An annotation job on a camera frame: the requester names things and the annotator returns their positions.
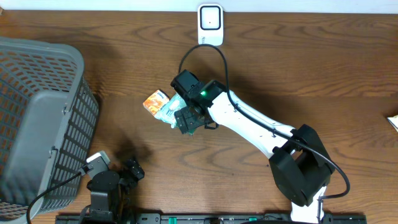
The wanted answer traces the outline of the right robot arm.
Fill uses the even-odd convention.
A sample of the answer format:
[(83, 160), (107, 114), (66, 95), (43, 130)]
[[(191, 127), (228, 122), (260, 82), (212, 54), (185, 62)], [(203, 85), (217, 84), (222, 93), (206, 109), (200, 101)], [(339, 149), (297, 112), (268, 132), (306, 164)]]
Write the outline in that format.
[(184, 70), (171, 87), (186, 103), (175, 112), (177, 127), (187, 134), (211, 123), (225, 126), (258, 148), (269, 160), (277, 188), (292, 203), (294, 222), (320, 223), (324, 217), (321, 197), (335, 169), (317, 132), (279, 123), (239, 99), (216, 80), (203, 83)]

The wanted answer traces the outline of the teal wet wipes pack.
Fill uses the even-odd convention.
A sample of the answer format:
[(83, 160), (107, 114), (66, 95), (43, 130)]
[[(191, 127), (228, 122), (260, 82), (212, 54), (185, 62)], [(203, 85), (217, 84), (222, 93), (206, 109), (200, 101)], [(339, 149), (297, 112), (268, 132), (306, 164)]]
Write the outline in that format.
[(171, 128), (175, 128), (177, 125), (175, 112), (186, 107), (184, 99), (176, 93), (170, 101), (164, 105), (160, 111), (155, 114), (155, 118), (171, 125)]

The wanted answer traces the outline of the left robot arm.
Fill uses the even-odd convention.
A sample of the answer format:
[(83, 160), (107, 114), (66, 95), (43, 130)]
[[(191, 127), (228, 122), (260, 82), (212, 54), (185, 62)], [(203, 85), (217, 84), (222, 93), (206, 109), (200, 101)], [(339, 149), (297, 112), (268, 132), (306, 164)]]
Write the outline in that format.
[(135, 223), (134, 213), (127, 207), (127, 195), (144, 178), (145, 172), (137, 159), (123, 162), (119, 171), (108, 167), (103, 156), (91, 156), (82, 172), (91, 180), (86, 188), (90, 191), (90, 204), (80, 213), (79, 223)]

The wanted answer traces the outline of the small orange snack packet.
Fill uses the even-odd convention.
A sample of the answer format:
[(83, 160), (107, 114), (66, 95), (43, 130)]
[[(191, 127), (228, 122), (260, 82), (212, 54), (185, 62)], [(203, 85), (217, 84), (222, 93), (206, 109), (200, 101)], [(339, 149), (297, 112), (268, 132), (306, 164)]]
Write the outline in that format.
[(169, 101), (170, 98), (162, 90), (156, 90), (142, 105), (151, 115), (155, 116)]

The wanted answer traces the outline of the yellow snack bag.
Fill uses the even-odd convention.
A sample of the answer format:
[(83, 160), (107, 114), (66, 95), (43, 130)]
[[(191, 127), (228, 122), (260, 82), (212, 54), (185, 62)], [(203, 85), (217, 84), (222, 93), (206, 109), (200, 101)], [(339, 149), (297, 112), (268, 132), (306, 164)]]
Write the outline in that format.
[(398, 115), (388, 117), (387, 120), (392, 125), (392, 127), (398, 132)]

